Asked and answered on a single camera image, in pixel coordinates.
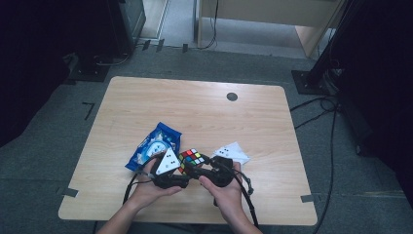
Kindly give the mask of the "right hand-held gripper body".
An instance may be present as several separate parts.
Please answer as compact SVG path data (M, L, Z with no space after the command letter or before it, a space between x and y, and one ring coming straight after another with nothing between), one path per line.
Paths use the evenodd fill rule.
M219 173L224 176L231 176L234 174L240 174L247 184L250 184L250 179L242 172L230 169L233 167L233 163L240 163L241 166L246 164L250 160L250 157L244 153L240 145L235 141L230 144L221 146L212 153L211 165L217 169Z

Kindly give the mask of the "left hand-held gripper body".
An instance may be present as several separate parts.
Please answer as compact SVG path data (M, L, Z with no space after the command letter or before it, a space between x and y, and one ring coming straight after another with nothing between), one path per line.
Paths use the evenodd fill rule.
M174 174L180 166L178 158L171 148L156 156L156 162L151 169L152 180L160 188L180 186L181 181Z

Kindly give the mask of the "multicoloured puzzle cube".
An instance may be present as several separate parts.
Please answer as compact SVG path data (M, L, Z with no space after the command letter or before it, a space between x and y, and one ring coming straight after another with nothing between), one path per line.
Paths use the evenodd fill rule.
M200 168L206 162L205 157L194 148L182 151L178 155L178 160L180 162L178 170L183 175L187 175L191 167Z

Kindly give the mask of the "blue wet wipe packet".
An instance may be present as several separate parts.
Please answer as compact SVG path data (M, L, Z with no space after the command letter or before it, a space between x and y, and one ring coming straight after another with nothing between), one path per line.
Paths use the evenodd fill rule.
M181 133L159 122L156 128L142 141L126 164L126 168L136 171L154 154L168 150L177 153L180 149Z

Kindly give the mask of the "person's right hand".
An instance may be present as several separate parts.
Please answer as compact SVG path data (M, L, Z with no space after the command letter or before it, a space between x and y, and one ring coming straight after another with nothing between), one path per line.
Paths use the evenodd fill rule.
M235 163L233 168L236 170L236 177L225 187L216 186L204 175L199 177L199 182L215 199L215 202L225 219L236 217L244 210L242 205L242 190L240 186L240 182L243 181L243 179L239 174L241 164Z

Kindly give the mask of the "person's left hand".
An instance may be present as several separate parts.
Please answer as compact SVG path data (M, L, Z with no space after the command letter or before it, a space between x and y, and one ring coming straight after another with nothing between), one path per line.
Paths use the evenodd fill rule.
M171 196L182 190L179 186L174 186L167 189L160 188L150 181L148 177L142 175L139 175L137 180L139 180L140 183L136 186L134 192L128 200L147 203L148 206L161 197Z

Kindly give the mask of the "person's dark clothing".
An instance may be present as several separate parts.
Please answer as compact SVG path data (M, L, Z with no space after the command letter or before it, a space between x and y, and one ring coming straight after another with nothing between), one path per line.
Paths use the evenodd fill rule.
M134 222L127 234L233 234L227 224Z

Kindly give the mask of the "black tape corner mark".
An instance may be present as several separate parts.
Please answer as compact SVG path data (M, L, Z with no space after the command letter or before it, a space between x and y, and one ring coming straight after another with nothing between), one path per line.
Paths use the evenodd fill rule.
M86 106L89 108L89 109L88 109L88 112L87 112L87 114L86 114L86 116L85 116L85 118L84 118L84 120L86 121L86 120L88 120L89 117L91 116L92 111L94 110L94 105L95 105L95 103L94 103L94 102L82 102L82 104L86 105Z

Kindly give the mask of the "black metal stand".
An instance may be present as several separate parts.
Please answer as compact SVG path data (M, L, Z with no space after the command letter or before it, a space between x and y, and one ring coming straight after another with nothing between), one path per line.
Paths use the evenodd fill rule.
M298 38L302 44L305 55L313 59L319 50L327 30L333 31L340 25L340 21L347 7L348 0L334 0L326 10L326 16L316 26L296 26ZM310 71L292 70L297 92L301 95L328 95L329 91L323 80L323 74L329 65L329 51L332 38L330 38L324 50L319 53L319 58Z

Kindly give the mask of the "beige wooden desk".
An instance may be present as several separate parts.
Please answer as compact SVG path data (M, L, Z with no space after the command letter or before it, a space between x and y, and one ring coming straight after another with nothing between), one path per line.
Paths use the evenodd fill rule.
M347 0L196 0L202 18L294 25L309 58L326 30L337 25Z

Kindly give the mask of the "dark curtain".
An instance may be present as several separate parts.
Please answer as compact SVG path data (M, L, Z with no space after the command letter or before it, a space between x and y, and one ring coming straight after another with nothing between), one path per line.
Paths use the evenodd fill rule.
M0 0L0 147L20 136L69 75L64 58L93 59L107 0Z
M413 208L413 0L349 0L331 55L357 151L395 172Z

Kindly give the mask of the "black stand base plate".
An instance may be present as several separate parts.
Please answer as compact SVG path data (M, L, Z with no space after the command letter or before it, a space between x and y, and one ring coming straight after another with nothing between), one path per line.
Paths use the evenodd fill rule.
M68 81L103 82L110 66L102 64L97 56L76 55L76 62L68 76Z

